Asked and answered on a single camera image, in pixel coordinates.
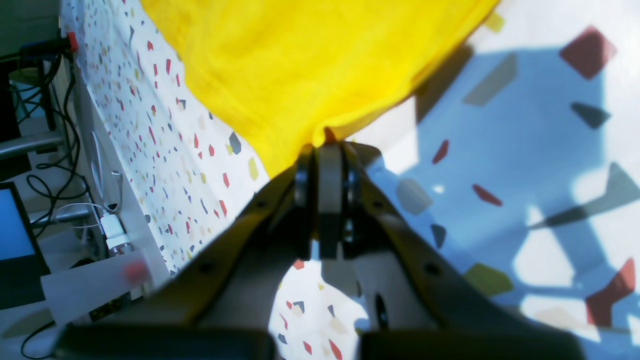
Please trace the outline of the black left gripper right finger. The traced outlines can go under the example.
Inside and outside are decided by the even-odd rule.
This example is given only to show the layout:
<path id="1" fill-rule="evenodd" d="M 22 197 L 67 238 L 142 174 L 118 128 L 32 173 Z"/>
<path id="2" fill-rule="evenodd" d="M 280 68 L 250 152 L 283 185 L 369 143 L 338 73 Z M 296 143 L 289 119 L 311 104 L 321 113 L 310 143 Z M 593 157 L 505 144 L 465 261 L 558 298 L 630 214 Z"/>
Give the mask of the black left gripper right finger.
<path id="1" fill-rule="evenodd" d="M 573 335 L 494 305 L 413 231 L 347 143 L 317 150 L 318 256 L 369 310 L 357 360 L 583 360 Z"/>

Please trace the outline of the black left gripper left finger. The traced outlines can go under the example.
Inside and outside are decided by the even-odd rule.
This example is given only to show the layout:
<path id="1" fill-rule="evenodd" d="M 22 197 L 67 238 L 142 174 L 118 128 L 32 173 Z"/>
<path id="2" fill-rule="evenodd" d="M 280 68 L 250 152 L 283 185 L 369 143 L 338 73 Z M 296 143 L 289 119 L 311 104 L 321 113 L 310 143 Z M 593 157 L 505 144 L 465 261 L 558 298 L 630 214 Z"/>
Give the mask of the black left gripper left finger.
<path id="1" fill-rule="evenodd" d="M 73 326 L 57 360 L 279 360 L 268 325 L 282 278 L 311 257 L 314 148 L 153 296 L 110 321 Z"/>

